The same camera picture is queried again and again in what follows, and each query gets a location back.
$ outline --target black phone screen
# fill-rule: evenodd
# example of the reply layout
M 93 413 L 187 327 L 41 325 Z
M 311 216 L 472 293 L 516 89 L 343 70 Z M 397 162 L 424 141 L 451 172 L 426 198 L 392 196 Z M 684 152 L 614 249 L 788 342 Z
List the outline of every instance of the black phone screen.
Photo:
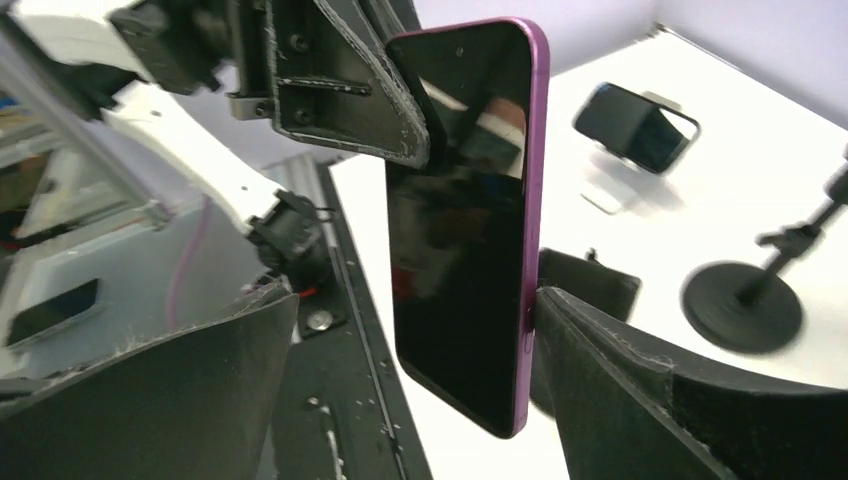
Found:
M 605 83 L 583 107 L 574 128 L 610 153 L 660 174 L 674 164 L 699 127 L 680 112 Z
M 100 281 L 91 280 L 22 311 L 12 319 L 6 345 L 12 346 L 63 327 L 65 322 L 97 304 L 99 289 Z
M 507 436 L 520 353 L 530 45 L 515 25 L 496 23 L 402 37 L 387 50 L 434 143 L 424 170 L 386 162 L 397 355 L 416 381 Z

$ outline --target cable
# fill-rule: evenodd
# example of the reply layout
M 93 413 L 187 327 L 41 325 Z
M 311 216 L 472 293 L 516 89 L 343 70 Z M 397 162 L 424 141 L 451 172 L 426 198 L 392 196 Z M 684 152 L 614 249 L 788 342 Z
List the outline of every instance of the cable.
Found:
M 200 210 L 200 218 L 197 220 L 197 226 L 194 228 L 194 234 L 186 245 L 180 256 L 180 261 L 177 263 L 177 268 L 174 270 L 174 275 L 171 277 L 170 285 L 168 285 L 168 293 L 165 300 L 165 315 L 168 320 L 168 331 L 173 332 L 177 329 L 177 300 L 179 299 L 180 288 L 183 283 L 188 267 L 197 250 L 200 248 L 203 238 L 206 237 L 206 230 L 209 228 L 209 219 L 212 216 L 212 199 L 208 196 L 203 196 L 203 206 Z

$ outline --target black stand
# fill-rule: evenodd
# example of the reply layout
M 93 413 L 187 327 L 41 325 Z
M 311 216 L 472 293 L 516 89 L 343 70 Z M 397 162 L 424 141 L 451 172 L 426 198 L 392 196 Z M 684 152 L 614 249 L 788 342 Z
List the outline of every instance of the black stand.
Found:
M 778 250 L 765 268 L 716 263 L 689 278 L 681 299 L 683 313 L 702 337 L 727 350 L 763 354 L 786 346 L 798 335 L 804 311 L 778 275 L 810 250 L 824 225 L 848 203 L 848 168 L 830 184 L 827 195 L 830 202 L 810 223 L 757 240 L 758 245 Z

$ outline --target smartphone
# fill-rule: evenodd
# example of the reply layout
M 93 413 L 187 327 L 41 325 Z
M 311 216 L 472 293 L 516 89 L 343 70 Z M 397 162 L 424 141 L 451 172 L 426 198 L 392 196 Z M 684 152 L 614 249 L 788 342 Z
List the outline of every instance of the smartphone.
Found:
M 510 438 L 529 402 L 548 42 L 500 18 L 403 34 L 386 51 L 431 141 L 424 169 L 386 163 L 397 357 Z
M 695 141 L 701 126 L 654 99 L 602 83 L 577 114 L 574 129 L 609 153 L 661 175 Z
M 6 347 L 20 348 L 68 328 L 100 306 L 100 280 L 94 279 L 27 308 L 11 321 Z

